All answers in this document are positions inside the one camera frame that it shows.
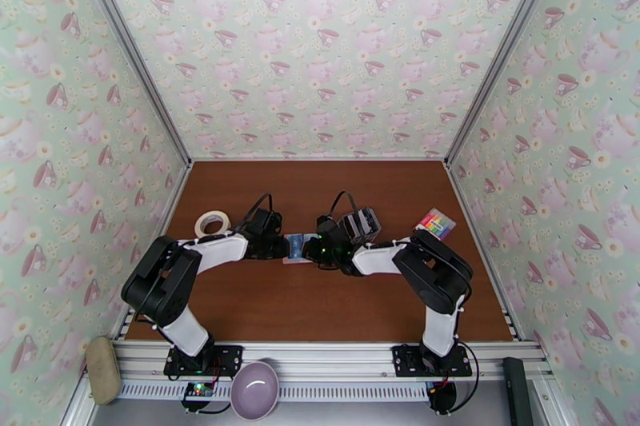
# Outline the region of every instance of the metal strip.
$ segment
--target metal strip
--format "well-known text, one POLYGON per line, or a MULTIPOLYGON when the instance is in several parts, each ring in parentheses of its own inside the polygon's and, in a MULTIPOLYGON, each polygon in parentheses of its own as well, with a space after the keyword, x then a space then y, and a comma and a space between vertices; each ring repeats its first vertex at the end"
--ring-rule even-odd
MULTIPOLYGON (((281 157, 194 157, 194 163, 220 161, 283 161, 281 157)), ((444 161, 443 157, 294 157, 285 161, 444 161)))
POLYGON ((524 328, 518 321, 518 316, 514 313, 514 310, 510 308, 510 302, 506 299, 506 291, 502 288, 502 282, 500 281, 500 278, 495 271, 494 263, 491 260, 489 253, 485 250, 480 232, 478 231, 473 218, 471 218, 469 204, 460 189, 458 177, 456 176, 455 171, 452 168, 447 168, 445 165, 445 169, 446 174, 449 175, 451 187, 454 189, 455 196, 458 199, 460 208, 462 209, 462 215, 465 216, 466 224, 469 226, 471 236, 474 238, 475 246, 478 248, 478 252, 480 253, 480 257, 482 258, 482 263, 485 265, 486 273, 489 276, 489 281, 491 281, 491 286, 493 286, 495 291, 495 296, 498 298, 498 302, 500 303, 500 306, 502 306, 503 312, 506 313, 506 315, 508 315, 511 319, 511 326, 514 327, 518 339, 522 340, 522 337, 525 336, 524 328))
MULTIPOLYGON (((171 223, 171 217, 174 214, 176 206, 178 206, 178 202, 180 201, 180 197, 184 192, 186 182, 189 179, 189 174, 193 169, 192 164, 185 165, 178 176, 176 186, 174 187, 174 191, 169 198, 168 205, 165 206, 165 210, 162 214, 160 222, 158 223, 158 227, 156 227, 154 233, 152 234, 153 238, 157 236, 163 235, 167 228, 169 227, 169 223, 171 223)), ((126 332, 129 330, 129 323, 131 322, 131 317, 133 316, 131 308, 122 307, 121 312, 118 314, 118 318, 116 318, 114 322, 114 326, 111 327, 111 330, 108 334, 109 338, 112 339, 120 339, 123 340, 126 332)))
POLYGON ((534 397, 549 424, 578 426, 578 418, 569 407, 556 380, 532 380, 534 397))
MULTIPOLYGON (((441 380, 441 377, 396 377, 390 349, 394 343, 338 342, 234 342, 244 347, 245 364, 268 360, 286 383, 366 382, 396 384, 441 380)), ((529 378, 550 379, 553 375, 540 346, 535 342, 469 343, 478 357, 481 380, 501 380, 502 359, 513 356, 524 361, 529 378)), ((120 374, 125 380, 167 380, 163 376, 170 345, 165 341, 124 340, 114 342, 120 374)), ((209 380, 184 376, 180 380, 209 380)), ((230 379, 221 378, 223 383, 230 379)), ((473 377, 456 378, 458 381, 473 377)))
POLYGON ((82 426, 90 424, 96 411, 95 402, 91 396, 89 378, 83 376, 78 381, 71 401, 62 417, 60 426, 82 426))
POLYGON ((462 124, 456 133, 454 143, 451 145, 449 152, 444 158, 448 165, 453 165, 453 160, 460 153, 462 145, 468 137, 471 128, 473 128, 474 123, 478 119, 478 116, 482 112, 486 102, 489 100, 491 92, 495 89, 497 81, 506 67, 506 62, 511 55, 511 52, 518 44, 518 40, 522 36, 522 33, 533 16, 534 10, 539 2, 540 0, 520 0, 514 16, 511 19, 511 23, 509 23, 509 26, 502 37, 502 41, 496 50, 494 59, 491 61, 489 69, 486 71, 485 77, 478 87, 478 92, 476 92, 473 102, 471 102, 471 107, 467 111, 464 121, 462 121, 462 124))
MULTIPOLYGON (((187 382, 167 380, 129 380, 122 382, 118 399, 181 400, 187 382)), ((216 385, 212 396, 187 400, 224 400, 230 398, 230 383, 216 385)), ((371 384, 370 382, 280 382, 278 402, 426 402, 426 383, 371 384)))
POLYGON ((162 97, 158 92, 154 79, 151 77, 144 58, 138 50, 134 37, 129 31, 129 27, 126 25, 126 21, 118 8, 118 4, 115 0, 96 0, 96 4, 114 31, 115 37, 120 43, 131 69, 138 75, 146 94, 151 100, 151 105, 154 107, 162 125, 169 134, 170 140, 178 151, 182 162, 187 164, 190 162, 189 152, 180 138, 180 134, 171 119, 169 111, 162 102, 162 97))
POLYGON ((182 194, 185 191, 186 182, 189 180, 189 175, 191 174, 191 170, 194 168, 192 162, 189 162, 182 168, 180 176, 177 181, 177 185, 175 186, 175 191, 173 195, 170 197, 169 204, 165 206, 165 210, 162 214, 162 218, 160 219, 160 223, 158 224, 158 228, 156 229, 155 236, 161 236, 166 233, 166 230, 169 228, 169 224, 171 223, 171 218, 174 215, 175 209, 180 202, 180 198, 182 198, 182 194))

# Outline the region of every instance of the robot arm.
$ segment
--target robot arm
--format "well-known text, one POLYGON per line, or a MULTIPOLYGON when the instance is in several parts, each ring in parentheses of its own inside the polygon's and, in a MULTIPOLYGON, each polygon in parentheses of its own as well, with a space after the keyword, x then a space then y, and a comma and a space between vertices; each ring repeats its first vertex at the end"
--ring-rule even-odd
POLYGON ((195 357, 210 340, 187 304, 195 277, 220 264, 240 261, 248 247, 246 237, 231 231, 196 241, 159 237, 122 288, 122 299, 153 321, 187 356, 195 357))
POLYGON ((273 210, 271 193, 265 193, 242 221, 224 234, 194 241, 159 237, 122 287, 122 299, 175 345, 181 363, 204 373, 217 357, 214 338, 187 304, 196 276, 225 262, 286 256, 289 244, 280 235, 281 228, 282 215, 273 210), (269 208, 259 208, 267 198, 269 208))
POLYGON ((422 346, 440 358, 451 351, 458 315, 471 292, 473 271, 463 259, 427 231, 417 230, 388 245, 362 246, 353 263, 364 276, 402 274, 426 306, 422 346))
MULTIPOLYGON (((196 274, 204 273, 206 270, 226 262, 240 261, 245 256, 249 245, 249 241, 237 233, 202 242, 204 239, 207 237, 203 237, 193 245, 185 245, 184 247, 184 249, 198 252, 201 255, 196 274)), ((162 326, 160 331, 189 356, 197 356, 210 338, 209 333, 195 319, 189 305, 185 306, 175 321, 162 326)))

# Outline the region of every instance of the black cable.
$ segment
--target black cable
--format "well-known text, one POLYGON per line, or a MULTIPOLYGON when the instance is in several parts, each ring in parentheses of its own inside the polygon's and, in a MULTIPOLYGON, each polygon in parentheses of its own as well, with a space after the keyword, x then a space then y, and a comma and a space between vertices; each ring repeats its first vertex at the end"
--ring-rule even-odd
POLYGON ((465 303, 466 303, 466 302, 471 298, 471 296, 472 296, 472 295, 473 295, 473 293, 474 293, 473 289, 471 288, 471 283, 470 283, 470 281, 467 279, 467 277, 466 277, 464 274, 462 274, 462 272, 460 271, 460 269, 456 268, 456 267, 455 267, 453 264, 451 264, 449 261, 445 261, 444 259, 441 259, 441 258, 440 258, 436 253, 432 253, 429 249, 425 249, 425 248, 423 248, 423 247, 422 247, 422 246, 420 246, 420 245, 417 245, 417 247, 418 247, 419 249, 421 249, 424 253, 429 254, 432 258, 434 258, 434 260, 435 260, 435 261, 437 261, 437 262, 442 262, 442 263, 444 263, 444 264, 448 265, 448 266, 449 266, 449 268, 450 268, 451 270, 453 270, 456 274, 458 274, 458 276, 460 277, 460 279, 462 279, 462 281, 464 281, 464 283, 465 283, 465 287, 466 287, 466 293, 465 293, 465 294, 466 294, 466 296, 465 296, 465 299, 464 299, 464 300, 462 300, 462 303, 460 303, 460 306, 463 306, 463 305, 464 305, 464 304, 465 304, 465 303))
POLYGON ((333 264, 322 264, 318 262, 318 269, 321 271, 339 271, 340 268, 337 265, 333 264))
POLYGON ((170 266, 175 262, 175 259, 179 255, 179 251, 182 250, 186 245, 192 245, 194 243, 195 241, 184 241, 174 251, 171 252, 171 255, 166 259, 166 262, 158 270, 158 275, 156 276, 154 283, 149 288, 149 291, 146 292, 146 295, 142 300, 142 303, 140 304, 140 306, 138 306, 138 309, 134 314, 133 321, 138 323, 155 324, 153 321, 150 321, 150 320, 141 320, 140 313, 142 312, 142 309, 146 305, 146 302, 149 300, 151 293, 155 290, 156 285, 158 285, 158 282, 162 278, 162 274, 164 274, 165 271, 169 270, 170 266))
POLYGON ((224 411, 231 407, 231 403, 228 403, 224 408, 217 411, 198 411, 198 414, 222 414, 224 411))
POLYGON ((338 196, 335 198, 334 203, 332 204, 331 209, 329 210, 329 217, 331 217, 332 220, 335 220, 334 210, 336 205, 338 205, 340 198, 342 198, 342 195, 347 195, 347 197, 349 198, 349 202, 351 203, 351 208, 354 211, 355 226, 358 229, 358 232, 360 232, 360 237, 356 240, 356 242, 360 243, 362 241, 365 241, 366 240, 365 231, 364 231, 364 228, 362 227, 362 223, 360 222, 360 214, 358 213, 358 206, 355 204, 354 196, 351 194, 351 192, 348 192, 344 189, 343 191, 338 193, 338 196))
POLYGON ((271 196, 271 193, 265 193, 264 195, 262 195, 258 201, 256 201, 254 203, 254 206, 252 206, 249 210, 249 212, 246 213, 246 215, 244 216, 244 218, 240 221, 239 224, 237 224, 234 227, 234 232, 240 232, 240 229, 244 226, 245 223, 247 223, 249 221, 249 219, 251 218, 251 215, 254 214, 254 212, 258 209, 258 207, 260 206, 260 204, 265 200, 265 198, 269 198, 269 211, 273 212, 274 211, 274 199, 271 196))
POLYGON ((447 414, 451 414, 452 412, 456 412, 459 411, 460 409, 462 409, 466 403, 468 403, 471 398, 474 396, 475 392, 478 390, 478 383, 480 382, 480 364, 478 363, 478 358, 475 356, 475 352, 471 349, 471 347, 469 345, 467 345, 465 342, 463 342, 462 340, 458 340, 458 343, 460 345, 462 345, 464 348, 466 348, 467 350, 469 350, 469 352, 471 353, 471 355, 474 358, 474 362, 475 362, 475 384, 474 387, 471 389, 471 392, 469 393, 469 395, 467 397, 464 398, 464 400, 458 404, 456 407, 450 409, 449 411, 447 411, 447 414))

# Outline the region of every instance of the mounting plate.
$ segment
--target mounting plate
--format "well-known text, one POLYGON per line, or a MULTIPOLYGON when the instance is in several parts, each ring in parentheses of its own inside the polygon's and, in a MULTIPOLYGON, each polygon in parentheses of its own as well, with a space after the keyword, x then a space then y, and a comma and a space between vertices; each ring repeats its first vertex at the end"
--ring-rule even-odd
POLYGON ((217 376, 219 366, 222 369, 220 377, 233 377, 242 366, 242 350, 240 345, 214 345, 210 350, 212 358, 209 363, 212 365, 207 370, 200 370, 194 365, 192 357, 172 347, 166 358, 164 374, 168 377, 217 376))
POLYGON ((396 377, 471 377, 471 364, 462 345, 454 346, 449 354, 438 360, 436 370, 426 370, 417 345, 391 347, 396 377))

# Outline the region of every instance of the aluminum frame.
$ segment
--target aluminum frame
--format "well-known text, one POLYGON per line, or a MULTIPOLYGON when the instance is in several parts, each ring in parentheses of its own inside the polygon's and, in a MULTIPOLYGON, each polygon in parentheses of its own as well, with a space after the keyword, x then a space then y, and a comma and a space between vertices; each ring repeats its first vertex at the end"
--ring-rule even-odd
MULTIPOLYGON (((393 161, 443 161, 444 157, 395 157, 393 161)), ((261 157, 256 159, 247 159, 242 157, 194 157, 193 161, 195 163, 199 162, 216 162, 216 161, 389 161, 388 157, 367 157, 367 158, 356 158, 356 157, 296 157, 291 160, 284 159, 282 157, 261 157)))
MULTIPOLYGON (((396 377, 392 342, 220 342, 239 344, 244 348, 242 361, 250 364, 268 360, 282 382, 336 383, 370 382, 401 384, 441 380, 433 377, 396 377)), ((540 345, 522 342, 470 342, 478 357, 480 380, 502 380, 502 359, 513 356, 523 360, 530 379, 553 379, 553 373, 540 345)), ((169 381, 163 374, 170 344, 164 340, 115 341, 114 348, 123 380, 169 381)), ((181 376, 178 381, 203 380, 203 376, 181 376)), ((459 382, 474 377, 450 378, 459 382)))
MULTIPOLYGON (((186 182, 189 178, 189 173, 193 168, 192 164, 185 165, 178 177, 175 185, 175 190, 171 195, 170 199, 167 202, 164 213, 154 231, 153 237, 156 238, 164 234, 169 223, 171 221, 171 216, 174 214, 175 207, 178 204, 182 193, 184 192, 184 188, 186 186, 186 182)), ((124 328, 128 329, 128 324, 131 321, 132 310, 127 306, 122 307, 122 311, 118 314, 113 327, 109 331, 109 338, 111 339, 123 339, 124 334, 122 333, 124 328)), ((80 379, 78 380, 78 385, 74 390, 74 394, 71 397, 71 401, 66 408, 64 417, 62 418, 61 426, 82 426, 84 424, 90 424, 95 412, 95 403, 91 396, 91 387, 89 385, 89 378, 84 373, 80 379)))
POLYGON ((522 31, 529 23, 529 20, 531 20, 534 10, 540 1, 541 0, 520 0, 514 16, 511 19, 506 32, 502 36, 502 40, 498 46, 494 59, 489 65, 489 69, 486 71, 485 77, 482 79, 482 83, 478 87, 474 100, 471 102, 471 106, 469 110, 467 110, 465 118, 454 137, 454 142, 444 157, 444 161, 447 165, 453 164, 452 161, 459 155, 464 141, 468 137, 475 122, 478 120, 478 116, 482 112, 482 109, 484 109, 486 101, 495 89, 496 82, 506 67, 506 63, 511 52, 518 44, 522 31))
POLYGON ((521 340, 521 336, 524 335, 524 328, 518 320, 518 316, 514 313, 513 309, 511 309, 509 300, 506 299, 506 290, 502 288, 500 277, 495 271, 495 267, 493 266, 493 262, 490 259, 489 254, 485 250, 485 246, 482 244, 480 232, 476 228, 474 220, 471 218, 471 213, 469 211, 470 207, 464 195, 462 194, 462 191, 460 191, 458 177, 456 176, 455 171, 453 171, 450 166, 448 166, 447 164, 444 164, 444 166, 446 174, 449 177, 451 187, 454 189, 456 199, 458 200, 460 208, 462 209, 462 215, 464 215, 465 217, 466 224, 469 226, 469 230, 471 231, 471 236, 474 239, 475 246, 480 253, 480 257, 482 258, 482 263, 485 265, 486 274, 487 276, 489 276, 489 281, 491 282, 491 286, 494 289, 495 296, 498 298, 498 303, 502 307, 502 312, 505 314, 505 317, 508 318, 507 324, 509 325, 510 330, 513 329, 511 335, 514 337, 514 339, 521 340))
POLYGON ((176 151, 178 151, 182 162, 185 165, 189 164, 191 162, 189 152, 180 138, 180 133, 169 114, 169 110, 162 102, 162 97, 158 92, 154 79, 146 66, 145 60, 136 45, 134 37, 126 24, 124 17, 122 16, 122 12, 118 8, 118 4, 115 0, 95 0, 95 4, 96 7, 104 14, 116 39, 122 47, 125 59, 128 61, 129 66, 142 83, 142 88, 151 100, 151 105, 169 135, 171 144, 173 144, 176 151))

